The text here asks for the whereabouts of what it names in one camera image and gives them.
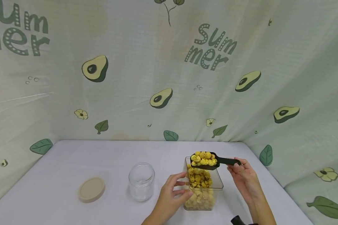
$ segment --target right hand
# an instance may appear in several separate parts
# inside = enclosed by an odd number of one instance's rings
[[[232,175],[234,183],[242,194],[245,202],[250,204],[257,199],[261,199],[264,194],[254,169],[246,159],[240,159],[238,157],[234,159],[239,160],[242,165],[238,165],[237,163],[234,164],[234,166],[227,165],[227,169]]]

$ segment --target avocado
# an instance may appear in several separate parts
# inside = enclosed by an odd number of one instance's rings
[[[260,76],[261,76],[261,72],[259,70],[250,72],[242,76],[235,90],[237,92],[244,92],[248,90],[255,82],[259,80]]]
[[[169,99],[173,96],[173,89],[167,88],[162,90],[161,92],[156,93],[150,99],[150,105],[154,108],[161,109],[165,107]]]
[[[93,82],[102,82],[105,79],[107,69],[108,59],[105,55],[86,61],[81,67],[84,76]]]
[[[274,121],[276,123],[284,123],[290,118],[297,116],[298,113],[299,113],[299,107],[284,106],[274,112]]]

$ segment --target dots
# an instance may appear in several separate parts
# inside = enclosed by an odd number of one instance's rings
[[[203,89],[203,87],[201,87],[200,85],[197,85],[197,88],[198,88],[199,90],[202,90],[202,89]]]

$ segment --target finger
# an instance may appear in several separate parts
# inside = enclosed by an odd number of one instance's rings
[[[184,194],[182,194],[180,197],[178,197],[176,199],[177,204],[180,206],[182,204],[184,204],[184,202],[188,201],[190,199],[190,197],[192,197],[194,193],[189,191],[189,192],[185,192]]]
[[[177,181],[175,184],[174,184],[174,187],[176,186],[183,186],[185,185],[185,182],[184,181]]]
[[[177,180],[180,178],[184,178],[186,174],[187,174],[186,172],[183,172],[183,173],[170,175],[168,180],[166,181],[166,184],[168,184],[170,187],[174,187]]]
[[[177,196],[179,194],[184,194],[185,192],[186,192],[186,190],[175,190],[175,191],[173,191],[173,194],[174,194],[174,196]]]
[[[230,173],[235,173],[235,172],[233,171],[233,168],[231,168],[230,166],[227,166],[227,170],[228,170]]]
[[[244,168],[253,169],[252,166],[249,164],[249,162],[246,159],[241,159],[241,158],[238,158],[238,157],[234,157],[234,159],[239,160],[242,163],[242,165],[244,166]]]
[[[233,171],[239,175],[241,175],[244,179],[248,180],[249,175],[245,172],[244,166],[240,166],[237,163],[234,164]]]

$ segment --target white table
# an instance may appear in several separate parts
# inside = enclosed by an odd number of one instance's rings
[[[130,142],[64,140],[26,173],[0,200],[0,225],[140,225],[152,211],[168,176],[183,171],[184,159],[195,151],[247,159],[256,170],[278,225],[312,225],[250,149],[240,142]],[[137,162],[155,170],[155,191],[146,202],[131,199],[128,174]],[[212,211],[181,207],[167,224],[229,225],[240,215],[251,223],[247,205],[226,166],[218,169],[224,184]],[[105,180],[103,196],[81,203],[77,190],[92,176]]]

